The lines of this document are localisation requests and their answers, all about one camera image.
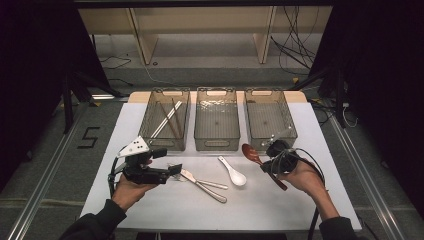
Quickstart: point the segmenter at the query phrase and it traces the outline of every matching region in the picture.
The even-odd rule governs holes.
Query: hand
[[[115,193],[112,196],[112,201],[118,204],[118,206],[126,212],[134,203],[138,202],[147,191],[157,186],[157,184],[136,184],[128,181],[124,174],[121,174],[119,182],[116,185]]]
[[[286,180],[311,196],[323,221],[340,216],[318,173],[308,164],[298,161],[292,172],[281,174],[278,179]]]

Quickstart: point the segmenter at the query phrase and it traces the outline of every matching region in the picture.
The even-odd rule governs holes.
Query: brown ladle
[[[250,146],[249,144],[247,144],[247,143],[244,143],[242,146],[241,146],[241,150],[242,150],[242,152],[243,152],[243,155],[247,158],[247,159],[249,159],[250,161],[252,161],[252,162],[255,162],[255,163],[257,163],[257,164],[259,164],[260,166],[262,166],[263,165],[263,163],[262,163],[262,161],[261,161],[261,159],[259,158],[259,154],[258,154],[258,152],[256,151],[256,149],[254,149],[252,146]],[[272,173],[268,173],[268,175],[271,177],[271,179],[272,180],[274,180],[274,182],[281,188],[281,189],[283,189],[284,191],[286,191],[287,190],[287,186],[283,183],[283,182],[281,182],[280,180],[278,180],[278,178],[274,175],[274,174],[272,174]]]

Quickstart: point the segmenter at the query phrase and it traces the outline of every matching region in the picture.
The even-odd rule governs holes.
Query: person's left hand
[[[112,201],[118,204],[118,206],[126,212],[134,203],[138,202],[147,191],[157,186],[157,184],[136,184],[128,181],[124,174],[121,174],[119,183],[116,185],[115,193],[112,196]]]

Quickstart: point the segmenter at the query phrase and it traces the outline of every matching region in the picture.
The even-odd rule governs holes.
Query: floor
[[[320,34],[300,37],[303,40],[307,38],[305,45],[311,52],[317,51]],[[274,36],[281,43],[286,38],[285,34]],[[296,79],[305,79],[304,74],[308,72],[290,57],[280,56],[274,44],[270,45],[266,64],[259,64],[252,36],[248,34],[161,35],[148,66],[141,64],[132,36],[101,35],[95,39],[99,59],[111,86],[124,92],[162,85],[190,85],[195,88],[212,83],[226,84],[228,81],[239,87],[249,83],[288,88]],[[309,99],[319,98],[316,94],[319,84],[317,81],[303,89]],[[318,100],[325,106],[333,104],[331,99]],[[98,156],[102,156],[108,144],[113,131],[110,126],[114,126],[123,104],[119,101],[99,102],[100,107],[75,102],[80,127],[69,136],[63,135],[64,114],[58,106],[33,149],[32,161],[21,165],[0,194],[0,215],[5,216],[0,218],[0,239],[10,236],[19,220],[28,223],[24,225],[27,229],[24,229],[23,239],[57,239],[79,216],[101,160]],[[340,129],[331,113],[325,111],[326,108],[315,109],[351,202],[366,223],[358,234],[369,239],[374,239],[374,234],[378,239],[424,239],[423,219],[391,175],[391,170],[385,168],[372,137],[361,126],[360,120],[356,122],[353,113],[347,111],[346,122],[350,126]],[[91,151],[75,150],[85,144],[81,138],[87,127],[92,126],[101,128],[96,135],[96,148]],[[66,141],[69,146],[63,153],[57,152],[58,145]],[[44,182],[45,188],[40,186],[40,179],[48,179],[47,183]],[[36,206],[36,211],[23,216],[22,212],[28,206]],[[288,233],[287,237],[305,239],[305,233]],[[135,238],[136,233],[117,232],[117,239]],[[314,239],[320,239],[318,232]]]

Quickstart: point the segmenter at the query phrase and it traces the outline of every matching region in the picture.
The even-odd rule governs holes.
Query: black sleeve
[[[349,218],[336,217],[325,220],[319,225],[322,238],[324,240],[356,240],[366,239],[358,238],[353,231]]]
[[[127,217],[125,212],[112,200],[107,199],[97,214],[86,214],[74,222],[59,239],[108,239],[116,226]]]

